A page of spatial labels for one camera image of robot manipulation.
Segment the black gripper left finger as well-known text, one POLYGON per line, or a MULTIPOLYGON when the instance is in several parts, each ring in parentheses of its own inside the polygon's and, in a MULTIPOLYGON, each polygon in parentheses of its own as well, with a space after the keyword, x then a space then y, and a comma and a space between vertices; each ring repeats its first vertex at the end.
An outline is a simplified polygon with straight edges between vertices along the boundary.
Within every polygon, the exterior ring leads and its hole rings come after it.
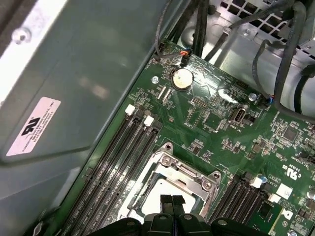
POLYGON ((124 218, 90 233, 91 236, 171 236, 173 235, 173 202, 170 195, 160 196, 160 212, 145 216, 141 223, 124 218))

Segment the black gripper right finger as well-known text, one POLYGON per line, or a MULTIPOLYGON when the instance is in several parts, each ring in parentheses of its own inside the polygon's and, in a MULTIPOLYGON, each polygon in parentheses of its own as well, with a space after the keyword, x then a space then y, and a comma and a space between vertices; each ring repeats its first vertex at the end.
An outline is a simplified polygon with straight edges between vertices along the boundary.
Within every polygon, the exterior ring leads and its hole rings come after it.
POLYGON ((185 213, 181 195, 173 196, 174 236, 247 236, 249 228, 227 218, 207 224, 200 215, 185 213))

